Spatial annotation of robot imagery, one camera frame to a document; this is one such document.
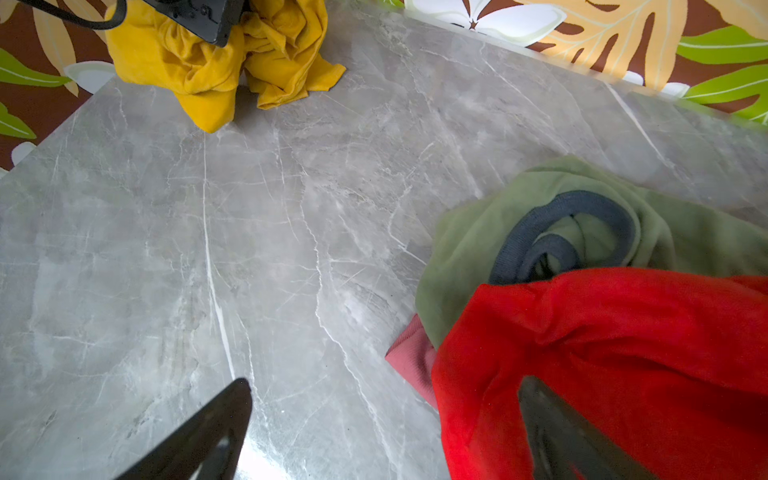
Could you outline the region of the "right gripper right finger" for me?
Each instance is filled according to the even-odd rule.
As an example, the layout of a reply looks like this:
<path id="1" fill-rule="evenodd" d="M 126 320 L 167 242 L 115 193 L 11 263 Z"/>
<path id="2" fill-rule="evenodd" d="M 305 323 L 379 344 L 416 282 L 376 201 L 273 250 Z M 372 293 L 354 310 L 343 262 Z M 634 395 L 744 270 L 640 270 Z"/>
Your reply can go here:
<path id="1" fill-rule="evenodd" d="M 642 464 L 535 376 L 518 400 L 536 479 L 653 479 Z"/>

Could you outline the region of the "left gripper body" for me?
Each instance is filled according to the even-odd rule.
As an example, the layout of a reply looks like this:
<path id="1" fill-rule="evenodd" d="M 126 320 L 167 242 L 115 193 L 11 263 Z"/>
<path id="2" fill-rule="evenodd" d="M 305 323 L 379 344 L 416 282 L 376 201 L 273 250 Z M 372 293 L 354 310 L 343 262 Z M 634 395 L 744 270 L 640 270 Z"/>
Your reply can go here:
<path id="1" fill-rule="evenodd" d="M 146 3 L 218 47 L 228 44 L 232 28 L 246 11 L 244 0 L 147 0 Z"/>

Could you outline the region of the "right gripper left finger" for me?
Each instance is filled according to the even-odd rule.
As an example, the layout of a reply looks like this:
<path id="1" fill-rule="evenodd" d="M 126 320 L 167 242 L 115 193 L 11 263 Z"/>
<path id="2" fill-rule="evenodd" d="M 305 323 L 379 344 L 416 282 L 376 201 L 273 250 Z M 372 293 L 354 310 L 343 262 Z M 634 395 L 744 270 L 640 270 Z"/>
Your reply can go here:
<path id="1" fill-rule="evenodd" d="M 249 382 L 237 378 L 119 477 L 232 479 L 251 412 Z"/>

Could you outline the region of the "yellow cloth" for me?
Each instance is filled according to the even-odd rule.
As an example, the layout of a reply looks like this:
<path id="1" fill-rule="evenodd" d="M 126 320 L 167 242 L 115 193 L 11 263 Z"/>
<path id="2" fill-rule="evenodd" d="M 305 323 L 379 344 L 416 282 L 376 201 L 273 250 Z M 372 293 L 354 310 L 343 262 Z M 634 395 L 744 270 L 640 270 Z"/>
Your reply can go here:
<path id="1" fill-rule="evenodd" d="M 130 1 L 123 23 L 106 33 L 117 75 L 174 93 L 197 127 L 231 122 L 242 79 L 262 110 L 328 91 L 346 69 L 322 58 L 328 30 L 322 1 L 252 1 L 226 46 L 209 44 L 144 1 Z"/>

